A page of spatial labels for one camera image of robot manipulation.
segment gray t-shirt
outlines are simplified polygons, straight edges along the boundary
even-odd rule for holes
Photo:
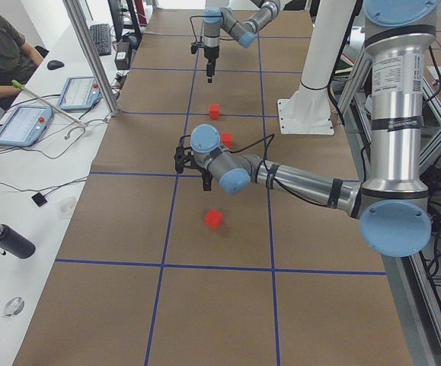
[[[11,85],[12,79],[26,83],[36,70],[21,51],[24,42],[24,36],[0,15],[0,85]]]

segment monitor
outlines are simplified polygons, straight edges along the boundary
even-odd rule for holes
[[[121,0],[108,0],[110,15],[112,16],[113,30],[115,31],[115,40],[119,42],[122,39],[123,17]]]

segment metal pole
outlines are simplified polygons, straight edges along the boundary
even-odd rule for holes
[[[76,37],[81,45],[81,49],[90,65],[93,76],[97,80],[105,103],[107,103],[108,110],[112,116],[115,116],[119,111],[117,100],[113,96],[107,74],[105,73],[97,49],[91,39],[90,31],[88,30],[88,25],[86,24],[85,15],[81,9],[79,0],[63,0],[63,3],[68,12],[69,20],[75,29]]]
[[[30,96],[35,97],[37,100],[39,100],[41,103],[44,103],[45,105],[47,105],[48,107],[51,107],[56,113],[60,113],[63,116],[69,118],[70,120],[72,120],[73,122],[77,123],[79,126],[85,128],[86,125],[83,124],[83,122],[81,122],[79,120],[79,118],[76,118],[75,116],[69,114],[68,112],[64,111],[63,109],[55,106],[53,103],[49,103],[46,99],[40,97],[39,95],[37,95],[36,93],[34,93],[33,91],[27,89],[25,86],[23,86],[20,82],[18,82],[17,80],[12,80],[12,85],[17,88],[22,90],[23,92],[28,93]]]

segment keyboard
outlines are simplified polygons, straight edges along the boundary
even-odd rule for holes
[[[93,24],[90,26],[91,39],[97,47],[99,56],[111,54],[110,27],[108,24]]]

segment small black box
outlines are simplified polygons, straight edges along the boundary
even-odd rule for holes
[[[115,66],[117,70],[130,69],[130,42],[121,40],[117,43],[117,53],[115,54]]]
[[[42,193],[37,192],[34,196],[32,196],[32,201],[34,201],[38,207],[41,207],[47,202],[47,199],[43,196]]]

